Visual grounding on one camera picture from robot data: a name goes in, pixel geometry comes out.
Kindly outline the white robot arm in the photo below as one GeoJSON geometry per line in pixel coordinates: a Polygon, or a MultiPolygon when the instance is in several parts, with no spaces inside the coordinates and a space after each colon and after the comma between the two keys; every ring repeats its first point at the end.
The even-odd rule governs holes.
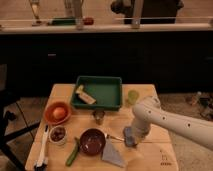
{"type": "Polygon", "coordinates": [[[167,112],[154,96],[137,102],[132,107],[132,113],[131,128],[136,140],[143,140],[149,134],[151,125],[155,124],[213,151],[212,122],[167,112]]]}

